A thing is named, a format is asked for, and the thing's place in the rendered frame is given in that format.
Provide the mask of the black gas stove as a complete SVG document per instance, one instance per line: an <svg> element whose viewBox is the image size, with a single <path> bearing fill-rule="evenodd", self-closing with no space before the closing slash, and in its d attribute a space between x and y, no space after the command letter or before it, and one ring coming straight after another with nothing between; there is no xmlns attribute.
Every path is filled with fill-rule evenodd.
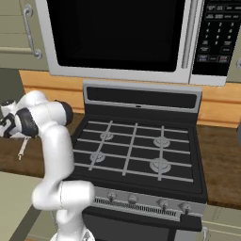
<svg viewBox="0 0 241 241"><path fill-rule="evenodd" d="M85 117L72 135L72 180L90 181L90 207L179 221L191 206L202 219L207 189L196 123L201 89L174 85L83 83ZM107 194L117 198L110 202ZM137 195L130 204L128 196ZM159 200L167 200L163 211Z"/></svg>

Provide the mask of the black oven door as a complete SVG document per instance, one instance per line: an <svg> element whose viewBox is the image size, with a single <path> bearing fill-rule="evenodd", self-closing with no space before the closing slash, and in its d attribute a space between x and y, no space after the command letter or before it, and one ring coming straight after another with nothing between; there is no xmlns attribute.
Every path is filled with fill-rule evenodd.
<svg viewBox="0 0 241 241"><path fill-rule="evenodd" d="M83 212L96 241L195 241L201 219L181 215L179 221L89 207Z"/></svg>

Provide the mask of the grey object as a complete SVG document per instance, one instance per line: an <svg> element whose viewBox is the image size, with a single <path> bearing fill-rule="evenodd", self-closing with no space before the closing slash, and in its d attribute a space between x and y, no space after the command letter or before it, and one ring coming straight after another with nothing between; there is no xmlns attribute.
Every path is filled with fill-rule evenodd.
<svg viewBox="0 0 241 241"><path fill-rule="evenodd" d="M241 121L239 122L239 125L236 129L236 136L237 136L237 140L239 142L239 145L241 146Z"/></svg>

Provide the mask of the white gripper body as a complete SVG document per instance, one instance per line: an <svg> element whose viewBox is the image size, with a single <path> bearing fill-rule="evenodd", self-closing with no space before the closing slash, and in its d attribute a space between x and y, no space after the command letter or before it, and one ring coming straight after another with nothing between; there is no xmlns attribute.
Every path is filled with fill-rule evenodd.
<svg viewBox="0 0 241 241"><path fill-rule="evenodd" d="M22 136L16 127L0 125L0 137L21 138Z"/></svg>

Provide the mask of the silver black microwave oven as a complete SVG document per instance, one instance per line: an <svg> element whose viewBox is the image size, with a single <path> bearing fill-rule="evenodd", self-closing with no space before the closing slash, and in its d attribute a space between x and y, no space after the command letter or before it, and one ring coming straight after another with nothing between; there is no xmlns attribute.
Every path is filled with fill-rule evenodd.
<svg viewBox="0 0 241 241"><path fill-rule="evenodd" d="M241 26L241 0L35 0L52 75L222 86Z"/></svg>

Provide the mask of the pale green base cupboard front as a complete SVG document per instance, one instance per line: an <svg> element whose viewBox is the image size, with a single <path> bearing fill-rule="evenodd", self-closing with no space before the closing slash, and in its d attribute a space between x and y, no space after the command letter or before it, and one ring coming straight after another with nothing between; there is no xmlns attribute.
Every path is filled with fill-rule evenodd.
<svg viewBox="0 0 241 241"><path fill-rule="evenodd" d="M0 241L50 241L50 212L36 210L31 195L41 178L0 171Z"/></svg>

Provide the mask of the pale slim utensil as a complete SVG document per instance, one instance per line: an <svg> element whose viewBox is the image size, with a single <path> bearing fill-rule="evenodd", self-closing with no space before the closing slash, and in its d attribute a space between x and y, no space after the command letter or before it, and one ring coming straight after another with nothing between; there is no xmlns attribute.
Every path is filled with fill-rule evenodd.
<svg viewBox="0 0 241 241"><path fill-rule="evenodd" d="M25 147L26 147L26 145L27 145L27 142L28 142L28 140L29 140L30 138L31 138L31 137L25 137L25 138L24 138L24 141L23 141L23 143L22 143L22 147L21 147L21 149L20 149L20 151L19 151L19 153L18 153L19 161L21 161L22 157L24 156L24 150L25 150Z"/></svg>

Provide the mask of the pale green drawer front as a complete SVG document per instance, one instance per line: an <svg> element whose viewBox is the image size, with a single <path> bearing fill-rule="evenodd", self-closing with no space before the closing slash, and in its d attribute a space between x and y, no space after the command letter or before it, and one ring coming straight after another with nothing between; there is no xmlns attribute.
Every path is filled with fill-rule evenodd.
<svg viewBox="0 0 241 241"><path fill-rule="evenodd" d="M202 225L206 241L241 241L241 210L207 205Z"/></svg>

